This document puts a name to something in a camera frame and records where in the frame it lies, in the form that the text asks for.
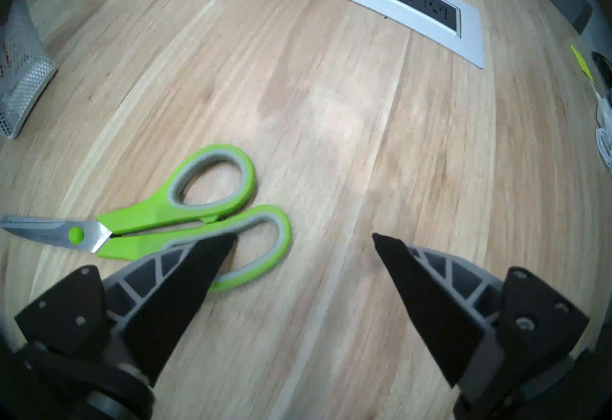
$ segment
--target green handle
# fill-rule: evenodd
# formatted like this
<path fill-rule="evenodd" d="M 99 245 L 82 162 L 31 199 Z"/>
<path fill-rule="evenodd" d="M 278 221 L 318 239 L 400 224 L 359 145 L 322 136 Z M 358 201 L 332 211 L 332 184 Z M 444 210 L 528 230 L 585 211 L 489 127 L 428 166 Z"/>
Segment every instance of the green handle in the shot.
<path fill-rule="evenodd" d="M 210 293 L 238 287 L 272 269 L 286 254 L 291 242 L 291 224 L 289 219 L 276 206 L 257 206 L 220 222 L 204 224 L 193 229 L 173 232 L 144 234 L 110 238 L 98 250 L 101 258 L 119 258 L 137 260 L 153 252 L 182 244 L 189 244 L 199 239 L 214 237 L 226 233 L 243 232 L 261 222 L 271 221 L 279 230 L 279 237 L 274 246 L 264 255 L 244 267 L 219 275 L 212 283 Z"/>
<path fill-rule="evenodd" d="M 182 204 L 180 193 L 189 180 L 198 170 L 219 161 L 230 161 L 240 168 L 242 180 L 236 192 L 210 204 Z M 100 214 L 97 219 L 113 234 L 126 234 L 196 219 L 213 222 L 242 207 L 254 188 L 255 168 L 244 151 L 227 144 L 209 145 L 187 157 L 148 199 L 128 208 Z"/>

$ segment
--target screw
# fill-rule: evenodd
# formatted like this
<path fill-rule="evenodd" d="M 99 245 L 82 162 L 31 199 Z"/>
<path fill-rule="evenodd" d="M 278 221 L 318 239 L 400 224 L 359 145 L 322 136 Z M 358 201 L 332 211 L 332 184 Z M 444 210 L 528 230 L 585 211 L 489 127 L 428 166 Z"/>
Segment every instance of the screw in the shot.
<path fill-rule="evenodd" d="M 536 324 L 525 316 L 517 318 L 516 324 L 522 331 L 533 331 L 536 328 Z"/>
<path fill-rule="evenodd" d="M 570 312 L 569 306 L 563 303 L 563 301 L 557 301 L 557 303 L 554 304 L 554 308 L 559 311 L 563 311 L 565 314 Z"/>

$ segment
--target yellow object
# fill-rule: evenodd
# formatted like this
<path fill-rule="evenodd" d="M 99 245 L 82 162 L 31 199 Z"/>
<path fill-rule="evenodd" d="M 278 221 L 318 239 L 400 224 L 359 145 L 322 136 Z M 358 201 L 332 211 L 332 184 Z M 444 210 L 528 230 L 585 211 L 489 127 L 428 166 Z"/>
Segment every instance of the yellow object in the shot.
<path fill-rule="evenodd" d="M 572 48 L 574 55 L 576 55 L 576 60 L 578 61 L 582 72 L 584 72 L 586 76 L 590 79 L 590 81 L 594 83 L 595 81 L 593 80 L 593 76 L 590 75 L 589 67 L 586 65 L 585 59 L 580 56 L 580 53 L 576 51 L 576 48 L 574 48 L 572 45 L 570 45 L 570 48 Z"/>

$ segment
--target scissors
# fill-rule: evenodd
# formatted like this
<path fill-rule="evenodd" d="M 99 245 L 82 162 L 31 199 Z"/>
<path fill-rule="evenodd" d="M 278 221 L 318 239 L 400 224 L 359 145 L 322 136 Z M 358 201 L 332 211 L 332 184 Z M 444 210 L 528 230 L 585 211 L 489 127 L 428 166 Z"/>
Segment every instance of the scissors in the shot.
<path fill-rule="evenodd" d="M 191 178 L 221 161 L 229 161 L 240 168 L 239 188 L 230 196 L 212 203 L 197 206 L 183 204 L 180 194 Z M 287 216 L 276 206 L 266 204 L 229 216 L 246 204 L 254 189 L 255 168 L 247 154 L 232 145 L 213 144 L 187 157 L 161 188 L 133 206 L 100 214 L 97 220 L 4 216 L 0 219 L 0 227 L 24 239 L 93 252 L 101 258 L 137 260 L 177 245 L 240 233 L 265 221 L 274 223 L 279 233 L 274 246 L 248 265 L 220 274 L 211 285 L 211 291 L 221 291 L 263 275 L 284 257 L 289 248 L 291 225 Z M 126 235 L 196 220 L 204 224 L 171 232 Z"/>

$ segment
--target wooden table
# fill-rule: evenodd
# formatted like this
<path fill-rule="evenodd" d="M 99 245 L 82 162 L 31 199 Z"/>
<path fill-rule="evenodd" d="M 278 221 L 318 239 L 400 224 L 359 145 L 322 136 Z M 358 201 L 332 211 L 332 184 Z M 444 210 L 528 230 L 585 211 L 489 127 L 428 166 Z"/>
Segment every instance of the wooden table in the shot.
<path fill-rule="evenodd" d="M 293 248 L 207 298 L 155 387 L 155 418 L 448 418 L 446 385 L 370 234 L 534 271 L 598 330 L 612 182 L 596 101 L 547 0 L 465 0 L 485 69 L 347 0 L 28 0 L 59 72 L 0 140 L 0 214 L 94 217 L 150 195 L 195 149 L 253 159 L 255 204 Z M 235 175 L 188 201 L 229 192 Z M 242 237 L 234 266 L 271 243 Z M 125 263 L 0 232 L 12 317 L 76 267 Z"/>

